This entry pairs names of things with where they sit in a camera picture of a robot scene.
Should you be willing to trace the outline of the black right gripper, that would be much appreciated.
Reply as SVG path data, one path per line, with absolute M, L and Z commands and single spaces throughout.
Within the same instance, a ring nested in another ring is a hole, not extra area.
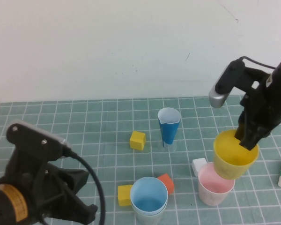
M 249 67 L 244 69 L 244 74 L 259 85 L 247 90 L 241 100 L 244 110 L 235 138 L 240 140 L 242 147 L 252 150 L 281 123 L 281 62 L 271 74 Z

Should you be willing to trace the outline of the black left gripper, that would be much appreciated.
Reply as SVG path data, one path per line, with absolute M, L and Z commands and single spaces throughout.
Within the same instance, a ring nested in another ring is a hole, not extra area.
M 83 169 L 48 164 L 41 176 L 15 173 L 0 178 L 0 225 L 45 224 L 45 218 L 90 224 L 98 207 L 87 206 L 77 193 L 87 183 Z

